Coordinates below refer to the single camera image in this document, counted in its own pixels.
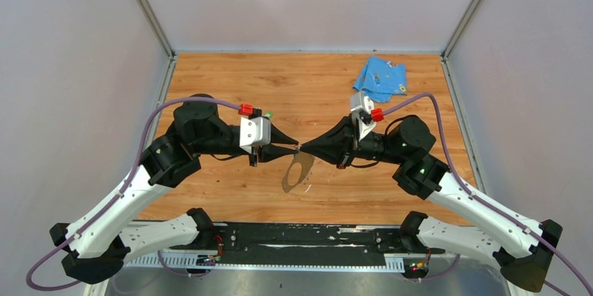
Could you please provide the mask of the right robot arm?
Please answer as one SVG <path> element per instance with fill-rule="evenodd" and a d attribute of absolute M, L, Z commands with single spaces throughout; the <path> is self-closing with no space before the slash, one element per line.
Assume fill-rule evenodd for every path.
<path fill-rule="evenodd" d="M 356 158 L 398 165 L 393 179 L 408 194 L 448 208 L 473 224 L 459 227 L 411 211 L 400 226 L 399 242 L 408 252 L 442 249 L 498 269 L 513 285 L 538 293 L 562 234 L 553 220 L 524 217 L 455 175 L 452 166 L 431 155 L 436 137 L 416 115 L 390 123 L 385 133 L 359 137 L 344 117 L 335 127 L 303 144 L 301 151 L 339 169 Z"/>

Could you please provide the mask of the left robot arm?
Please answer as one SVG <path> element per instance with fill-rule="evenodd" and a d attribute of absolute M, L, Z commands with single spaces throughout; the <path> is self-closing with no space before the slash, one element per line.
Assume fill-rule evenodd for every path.
<path fill-rule="evenodd" d="M 244 156 L 255 167 L 297 151 L 295 139 L 249 104 L 195 94 L 172 100 L 170 105 L 173 122 L 160 137 L 141 142 L 122 182 L 79 220 L 51 228 L 54 245 L 65 252 L 62 267 L 68 277 L 100 283 L 132 260 L 165 248 L 219 245 L 214 224 L 201 208 L 146 227 L 130 228 L 129 224 L 198 172 L 203 155 Z"/>

